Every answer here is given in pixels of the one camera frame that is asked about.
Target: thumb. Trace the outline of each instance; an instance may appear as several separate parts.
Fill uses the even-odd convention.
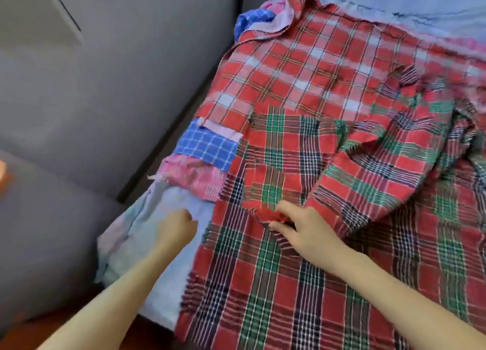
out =
[[[293,228],[275,221],[270,222],[268,226],[273,231],[280,232],[291,245],[294,245],[295,239],[297,237],[297,231],[295,231]]]

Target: bed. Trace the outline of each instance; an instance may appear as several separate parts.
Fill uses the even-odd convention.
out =
[[[267,6],[271,20],[242,29],[196,113],[198,129],[222,139],[200,149],[207,133],[183,135],[182,159],[161,165],[100,237],[98,279],[117,279],[148,251],[156,221],[188,206],[198,241],[140,311],[182,341],[408,348],[368,302],[264,228],[262,211],[287,199],[316,208],[354,249],[486,333],[482,6],[463,11],[456,35],[446,12],[420,7],[402,16],[349,0]],[[218,193],[204,194],[209,184]]]

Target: brown floor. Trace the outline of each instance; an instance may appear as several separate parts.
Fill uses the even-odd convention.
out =
[[[35,350],[90,299],[85,298],[11,329],[0,341],[0,350]],[[137,316],[120,349],[168,350],[174,348],[176,342],[171,331]]]

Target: plaid fabric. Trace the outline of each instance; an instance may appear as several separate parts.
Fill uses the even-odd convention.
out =
[[[275,19],[275,13],[268,9],[254,9],[238,15],[235,24],[235,42],[238,41],[240,35],[253,23],[271,22]]]
[[[475,112],[483,94],[472,87],[486,66],[333,7],[290,1],[297,21],[278,39],[244,33],[199,110],[244,136],[198,249],[176,335],[214,349],[409,348],[357,292],[282,250],[262,228],[254,215],[280,193],[301,204],[310,193],[307,203],[330,210],[352,248],[486,333],[486,164]],[[414,62],[428,77],[441,71],[452,90],[427,76],[415,83],[410,69],[383,83],[386,70]],[[284,157],[292,150],[294,163]],[[294,169],[298,193],[287,189],[287,174],[272,172],[249,188],[246,163],[254,175],[261,165],[254,159],[267,170]],[[387,188],[396,180],[399,195]],[[344,213],[351,208],[337,208],[336,196],[357,211]],[[346,220],[363,214],[372,222],[355,222],[365,228]]]
[[[277,33],[244,32],[223,56],[197,116],[241,133],[253,106],[261,103],[362,121],[388,74],[409,65],[420,75],[445,76],[486,112],[484,61],[454,55],[390,25],[354,19],[336,5],[288,2],[294,22]],[[482,128],[484,119],[477,119]]]
[[[172,154],[162,160],[155,176],[171,185],[189,190],[195,196],[215,202],[219,198],[227,173],[213,165],[183,154]]]
[[[238,143],[199,126],[196,118],[179,138],[173,154],[195,157],[227,172],[237,148]]]

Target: wall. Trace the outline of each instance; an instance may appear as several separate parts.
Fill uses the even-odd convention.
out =
[[[231,43],[236,0],[63,0],[76,48],[0,50],[0,148],[115,196]]]

